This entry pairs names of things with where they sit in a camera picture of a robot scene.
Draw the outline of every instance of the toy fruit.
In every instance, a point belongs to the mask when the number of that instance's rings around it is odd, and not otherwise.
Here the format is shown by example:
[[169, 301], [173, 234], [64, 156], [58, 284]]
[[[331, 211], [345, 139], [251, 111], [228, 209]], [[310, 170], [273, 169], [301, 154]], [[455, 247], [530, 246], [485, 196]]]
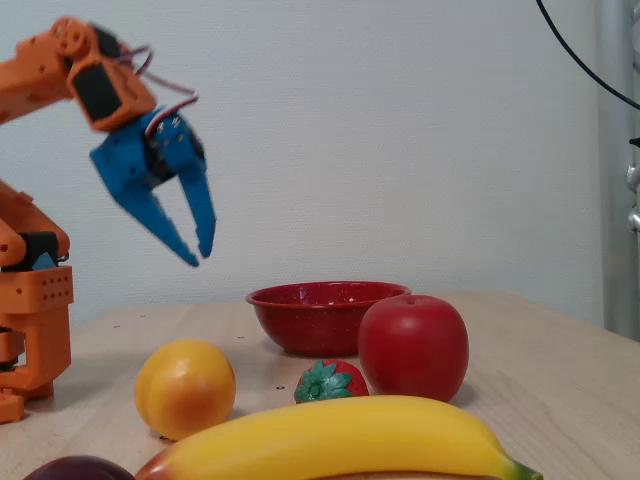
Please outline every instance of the toy fruit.
[[142, 367], [135, 389], [142, 419], [170, 440], [224, 422], [235, 394], [227, 358], [201, 340], [179, 340], [156, 350]]
[[296, 403], [369, 395], [364, 377], [342, 360], [318, 360], [306, 370], [294, 393]]
[[469, 340], [462, 317], [439, 298], [406, 295], [376, 303], [358, 338], [360, 362], [381, 394], [448, 402], [467, 372]]
[[134, 480], [124, 468], [98, 457], [63, 457], [43, 465], [24, 480]]
[[419, 397], [366, 396], [291, 405], [178, 442], [136, 480], [307, 480], [432, 472], [541, 480], [471, 414]]

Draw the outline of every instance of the green strawberry leaves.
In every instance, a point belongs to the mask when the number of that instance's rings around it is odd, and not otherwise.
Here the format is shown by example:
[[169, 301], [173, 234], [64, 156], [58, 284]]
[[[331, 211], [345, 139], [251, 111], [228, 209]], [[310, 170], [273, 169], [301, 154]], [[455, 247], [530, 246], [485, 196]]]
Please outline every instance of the green strawberry leaves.
[[325, 367], [322, 360], [316, 362], [311, 371], [302, 374], [302, 381], [294, 393], [295, 401], [305, 403], [353, 396], [346, 388], [351, 383], [351, 375], [335, 371], [335, 363]]

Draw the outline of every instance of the toy apple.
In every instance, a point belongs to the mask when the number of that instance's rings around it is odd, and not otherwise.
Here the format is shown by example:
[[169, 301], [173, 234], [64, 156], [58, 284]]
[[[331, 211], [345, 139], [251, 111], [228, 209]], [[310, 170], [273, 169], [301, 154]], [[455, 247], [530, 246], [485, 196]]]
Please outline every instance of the toy apple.
[[467, 329], [458, 311], [439, 298], [404, 295], [374, 304], [358, 337], [362, 369], [380, 394], [448, 402], [469, 363]]

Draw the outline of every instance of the bowl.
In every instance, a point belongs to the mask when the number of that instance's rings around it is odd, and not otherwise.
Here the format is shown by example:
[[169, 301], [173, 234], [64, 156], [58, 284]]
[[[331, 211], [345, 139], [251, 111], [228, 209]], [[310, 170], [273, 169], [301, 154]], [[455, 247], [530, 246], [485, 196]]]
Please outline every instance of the bowl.
[[409, 295], [409, 288], [382, 282], [313, 282], [250, 293], [260, 325], [285, 352], [305, 357], [358, 354], [365, 312], [379, 300]]

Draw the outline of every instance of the robotic arm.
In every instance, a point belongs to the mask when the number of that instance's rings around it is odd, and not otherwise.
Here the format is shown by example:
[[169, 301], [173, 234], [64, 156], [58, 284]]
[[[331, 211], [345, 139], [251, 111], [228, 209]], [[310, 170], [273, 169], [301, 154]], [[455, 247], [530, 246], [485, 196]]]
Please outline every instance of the robotic arm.
[[[195, 92], [147, 72], [151, 54], [136, 69], [130, 50], [111, 33], [70, 17], [19, 43], [16, 56], [0, 63], [0, 124], [75, 99], [93, 130], [108, 134], [90, 157], [114, 200], [160, 241], [192, 266], [197, 257], [182, 241], [153, 195], [153, 189], [178, 177], [191, 208], [203, 257], [211, 254], [216, 216], [206, 179], [204, 149], [179, 115], [197, 100]], [[189, 99], [158, 108], [142, 81], [179, 89]], [[0, 266], [23, 260], [26, 245], [17, 233], [56, 234], [58, 256], [69, 253], [69, 238], [32, 203], [0, 181]]]
[[[148, 51], [140, 68], [133, 57]], [[147, 71], [148, 48], [129, 50], [112, 34], [73, 18], [18, 44], [0, 63], [0, 124], [60, 100], [75, 99], [93, 130], [107, 138], [90, 157], [114, 200], [152, 234], [197, 266], [153, 196], [178, 177], [196, 222], [199, 249], [211, 254], [216, 217], [202, 144], [179, 115], [195, 92]], [[141, 78], [189, 98], [158, 108]], [[73, 302], [69, 237], [31, 197], [0, 180], [0, 424], [24, 418], [24, 402], [53, 395], [53, 381], [71, 363]], [[26, 364], [18, 365], [26, 353]]]

